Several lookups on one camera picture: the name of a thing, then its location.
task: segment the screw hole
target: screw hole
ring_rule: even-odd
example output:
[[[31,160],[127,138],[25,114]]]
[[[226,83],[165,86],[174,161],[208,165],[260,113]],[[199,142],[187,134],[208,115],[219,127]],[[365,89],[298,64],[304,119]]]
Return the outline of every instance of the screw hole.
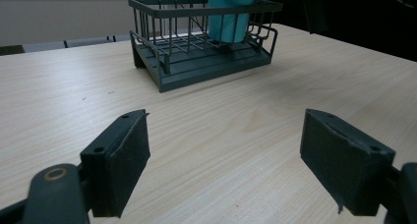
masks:
[[[58,180],[67,174],[67,169],[65,168],[55,168],[50,171],[48,171],[45,175],[43,175],[43,179],[45,181],[51,182]]]
[[[100,153],[102,151],[104,151],[104,148],[103,147],[97,147],[97,148],[94,149],[94,152],[95,153]]]

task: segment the wood grain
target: wood grain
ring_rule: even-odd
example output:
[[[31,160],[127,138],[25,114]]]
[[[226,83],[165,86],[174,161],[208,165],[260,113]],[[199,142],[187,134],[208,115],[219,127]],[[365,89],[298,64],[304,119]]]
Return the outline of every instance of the wood grain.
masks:
[[[151,158],[120,220],[91,223],[383,223],[337,214],[300,158],[306,108],[335,114],[417,160],[417,63],[302,30],[272,64],[159,93],[129,41],[0,57],[0,208],[118,116],[150,113]]]

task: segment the white wall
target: white wall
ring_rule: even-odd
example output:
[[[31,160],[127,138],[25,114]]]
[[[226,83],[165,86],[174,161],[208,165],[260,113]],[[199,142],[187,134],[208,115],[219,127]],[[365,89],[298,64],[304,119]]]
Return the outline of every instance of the white wall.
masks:
[[[128,0],[0,0],[0,46],[128,34]]]

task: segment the dish rack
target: dish rack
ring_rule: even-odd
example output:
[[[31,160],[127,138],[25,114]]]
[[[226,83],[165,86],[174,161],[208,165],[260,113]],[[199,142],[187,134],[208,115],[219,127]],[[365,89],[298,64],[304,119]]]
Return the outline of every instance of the dish rack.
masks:
[[[135,17],[135,31],[130,31],[135,66],[148,69],[159,92],[271,61],[278,35],[271,21],[282,4],[255,0],[252,6],[214,8],[209,6],[209,0],[128,1]],[[237,20],[244,15],[250,16],[245,37],[236,42]],[[219,23],[220,37],[210,37],[211,18]],[[230,18],[236,22],[232,41],[224,41],[222,35],[226,36],[226,31],[222,31]],[[271,48],[265,50],[264,41],[270,37]]]

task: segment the rack tray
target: rack tray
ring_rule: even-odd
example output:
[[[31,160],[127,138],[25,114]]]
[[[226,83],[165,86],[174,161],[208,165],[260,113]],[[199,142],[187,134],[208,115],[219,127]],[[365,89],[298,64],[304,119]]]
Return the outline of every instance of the rack tray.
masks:
[[[273,13],[282,5],[255,0],[246,7],[213,8],[209,0],[129,0],[135,31],[130,31],[135,66],[147,68],[159,92],[269,64],[278,35]],[[236,42],[237,22],[250,15],[245,37]],[[219,37],[209,33],[209,19],[220,20]],[[234,19],[232,41],[222,38],[226,20]],[[264,40],[272,38],[269,51]]]

